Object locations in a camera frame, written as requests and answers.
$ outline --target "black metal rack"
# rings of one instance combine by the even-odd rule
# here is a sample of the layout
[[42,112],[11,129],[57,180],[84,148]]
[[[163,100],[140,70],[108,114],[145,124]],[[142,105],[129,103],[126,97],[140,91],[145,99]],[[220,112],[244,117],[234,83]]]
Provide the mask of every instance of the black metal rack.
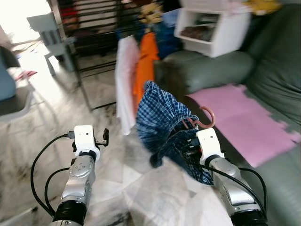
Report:
[[[83,79],[115,69],[116,60],[99,65],[80,68],[79,59],[85,56],[105,56],[109,51],[116,51],[118,46],[117,32],[130,35],[133,31],[140,30],[138,8],[133,3],[123,4],[121,0],[51,0],[51,7],[58,24],[61,37],[74,37],[71,45],[71,56],[75,73],[84,100],[93,111],[98,108],[113,105],[116,102],[93,107],[85,90]],[[74,18],[75,21],[67,22],[66,19]],[[83,76],[83,73],[104,69],[100,73]]]

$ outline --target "hanging clothes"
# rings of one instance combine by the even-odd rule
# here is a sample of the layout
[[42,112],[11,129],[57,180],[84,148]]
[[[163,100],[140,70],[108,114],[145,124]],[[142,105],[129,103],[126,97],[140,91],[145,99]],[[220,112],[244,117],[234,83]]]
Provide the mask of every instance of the hanging clothes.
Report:
[[187,118],[198,120],[198,117],[192,115],[184,104],[176,101],[172,94],[161,90],[154,82],[146,82],[144,88],[145,93],[136,116],[136,127],[141,142],[152,152],[151,165],[155,168],[161,166],[162,158],[167,156],[200,183],[212,185],[213,181],[208,172],[200,167],[187,165],[181,158],[182,153],[189,161],[199,164],[201,152],[189,154],[192,149],[187,142],[195,138],[198,131]]
[[155,79],[153,66],[153,62],[155,60],[159,60],[158,47],[156,44],[155,34],[150,32],[145,34],[141,41],[140,57],[136,69],[135,85],[133,88],[136,110],[138,109],[139,102],[144,94],[144,83]]
[[133,36],[119,40],[115,69],[117,118],[120,118],[121,131],[128,135],[135,125],[135,107],[132,95],[139,48]]

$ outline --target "sofa armrest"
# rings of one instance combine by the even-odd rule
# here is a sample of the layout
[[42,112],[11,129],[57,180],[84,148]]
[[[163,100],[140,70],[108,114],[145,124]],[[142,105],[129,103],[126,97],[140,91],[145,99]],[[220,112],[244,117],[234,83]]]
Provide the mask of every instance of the sofa armrest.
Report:
[[177,99],[200,89],[241,83],[254,60],[245,52],[208,58],[191,51],[175,52],[155,64],[156,82]]

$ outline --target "yellow cloth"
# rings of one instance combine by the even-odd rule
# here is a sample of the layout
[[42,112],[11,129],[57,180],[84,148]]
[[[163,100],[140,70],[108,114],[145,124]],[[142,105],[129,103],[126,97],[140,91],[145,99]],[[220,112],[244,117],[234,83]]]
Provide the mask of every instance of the yellow cloth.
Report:
[[278,0],[249,0],[244,4],[249,6],[255,15],[273,13],[281,8]]
[[140,57],[136,68],[136,78],[133,87],[136,112],[138,110],[139,102],[144,95],[144,83],[148,80],[154,81],[155,79],[153,65],[154,60],[159,60],[158,47],[156,44],[155,34],[150,32],[145,34],[142,38]]

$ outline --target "blue plaid shirt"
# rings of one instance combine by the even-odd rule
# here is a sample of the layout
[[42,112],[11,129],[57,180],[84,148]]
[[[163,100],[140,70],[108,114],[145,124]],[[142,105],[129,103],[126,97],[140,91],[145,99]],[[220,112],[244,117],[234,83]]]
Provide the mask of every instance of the blue plaid shirt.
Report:
[[[197,130],[186,120],[198,117],[181,102],[176,101],[170,93],[161,90],[154,82],[147,81],[144,85],[145,93],[139,103],[136,117],[138,137],[144,146],[153,153],[150,163],[153,167],[162,165],[162,158],[168,156],[182,166],[189,175],[203,184],[212,185],[213,181],[209,173],[200,167],[187,164],[184,157],[199,164],[201,153],[187,155],[192,150],[188,147],[188,139],[196,136]],[[185,120],[189,129],[182,123]]]

